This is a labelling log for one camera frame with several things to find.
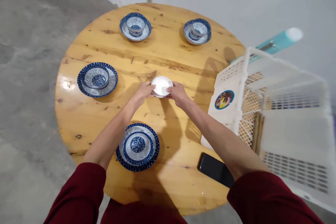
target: round sticker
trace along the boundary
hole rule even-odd
[[[215,102],[216,109],[218,110],[225,109],[233,101],[234,97],[235,97],[235,94],[233,91],[231,90],[224,91],[216,99],[216,102]]]

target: person's left hand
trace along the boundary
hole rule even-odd
[[[133,95],[133,98],[139,105],[145,102],[146,98],[154,97],[152,91],[155,89],[155,84],[151,85],[151,82],[141,82],[138,90]]]

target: teal plastic object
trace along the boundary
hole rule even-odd
[[[274,37],[261,43],[256,48],[268,54],[273,55],[287,47],[290,47],[291,45],[294,45],[296,42],[302,39],[302,37],[303,37],[303,32],[299,28],[293,27],[283,32],[280,32]],[[230,65],[239,58],[240,57],[231,61]]]

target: concrete floor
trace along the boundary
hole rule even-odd
[[[0,0],[1,223],[42,223],[73,173],[54,112],[58,68],[79,32],[116,7],[107,0]],[[185,219],[241,223],[229,204]]]

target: round wooden table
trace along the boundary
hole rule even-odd
[[[130,12],[142,13],[152,24],[144,41],[129,41],[120,31],[120,20]],[[211,40],[189,44],[184,24],[204,18],[212,29]],[[244,46],[224,27],[195,12],[169,5],[137,3],[99,17],[73,41],[59,68],[55,110],[60,134],[80,164],[98,133],[134,94],[138,84],[155,76],[183,83],[187,94],[208,111],[216,75],[245,53]],[[119,82],[108,96],[91,98],[78,88],[79,71],[89,63],[106,62],[118,72]],[[126,170],[116,155],[107,170],[104,192],[126,204],[141,200],[190,215],[227,202],[229,189],[197,170],[202,152],[220,160],[200,144],[201,133],[173,100],[148,98],[131,123],[151,126],[159,136],[160,153],[149,169]]]

